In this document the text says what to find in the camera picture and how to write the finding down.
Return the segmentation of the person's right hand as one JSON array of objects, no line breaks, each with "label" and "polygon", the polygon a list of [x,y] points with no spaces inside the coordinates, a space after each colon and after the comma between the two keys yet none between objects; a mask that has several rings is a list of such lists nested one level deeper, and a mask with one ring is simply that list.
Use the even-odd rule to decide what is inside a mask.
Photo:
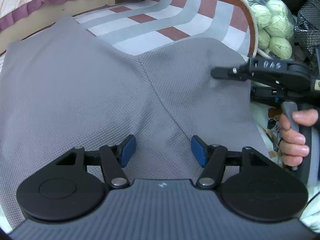
[{"label": "person's right hand", "polygon": [[[292,113],[292,118],[299,125],[311,127],[318,122],[319,112],[315,109],[296,111]],[[287,166],[298,166],[309,154],[310,147],[306,145],[305,136],[291,128],[290,121],[285,114],[280,116],[279,123],[282,138],[279,149],[282,153],[282,162]]]}]

